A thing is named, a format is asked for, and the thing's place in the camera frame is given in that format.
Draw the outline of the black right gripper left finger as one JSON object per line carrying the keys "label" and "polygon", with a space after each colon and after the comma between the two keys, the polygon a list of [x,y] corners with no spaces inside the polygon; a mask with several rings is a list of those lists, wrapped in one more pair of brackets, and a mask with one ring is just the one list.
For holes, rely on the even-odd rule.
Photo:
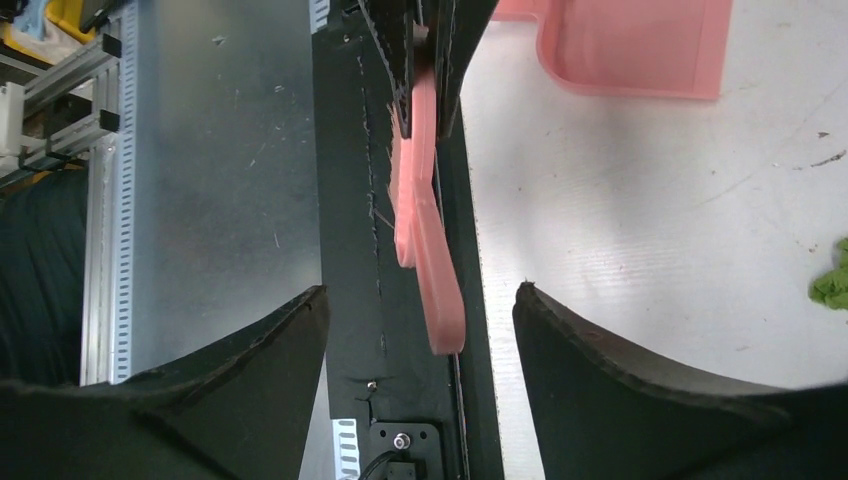
{"label": "black right gripper left finger", "polygon": [[295,479],[325,354],[327,292],[119,384],[1,385],[5,479]]}

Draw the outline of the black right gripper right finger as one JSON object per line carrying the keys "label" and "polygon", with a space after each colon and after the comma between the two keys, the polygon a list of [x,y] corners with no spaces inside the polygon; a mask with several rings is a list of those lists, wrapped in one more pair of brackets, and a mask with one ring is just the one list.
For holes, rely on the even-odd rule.
{"label": "black right gripper right finger", "polygon": [[530,282],[512,310],[549,479],[843,479],[847,387],[742,381],[672,360]]}

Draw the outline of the pink hand brush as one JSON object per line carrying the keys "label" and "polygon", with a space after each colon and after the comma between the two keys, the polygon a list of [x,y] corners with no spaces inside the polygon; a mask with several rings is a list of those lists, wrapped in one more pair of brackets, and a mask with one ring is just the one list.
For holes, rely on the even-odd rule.
{"label": "pink hand brush", "polygon": [[466,339],[465,306],[433,189],[436,81],[419,70],[411,90],[411,134],[401,135],[391,109],[390,201],[398,264],[416,271],[429,344],[435,355],[458,354]]}

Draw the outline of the pink dustpan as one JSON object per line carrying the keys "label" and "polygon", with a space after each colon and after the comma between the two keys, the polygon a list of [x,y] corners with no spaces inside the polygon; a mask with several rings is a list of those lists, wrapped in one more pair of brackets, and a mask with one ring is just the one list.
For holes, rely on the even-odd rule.
{"label": "pink dustpan", "polygon": [[495,21],[538,26],[537,58],[582,95],[715,100],[731,0],[507,0]]}

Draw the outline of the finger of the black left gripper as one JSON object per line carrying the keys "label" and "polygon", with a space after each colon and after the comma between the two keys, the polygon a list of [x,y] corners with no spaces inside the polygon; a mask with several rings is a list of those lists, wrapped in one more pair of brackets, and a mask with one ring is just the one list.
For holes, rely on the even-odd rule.
{"label": "finger of the black left gripper", "polygon": [[360,9],[389,77],[401,136],[408,139],[412,130],[415,76],[414,26],[420,19],[420,2],[363,0]]}
{"label": "finger of the black left gripper", "polygon": [[438,138],[447,138],[452,132],[465,74],[498,3],[498,0],[433,2]]}

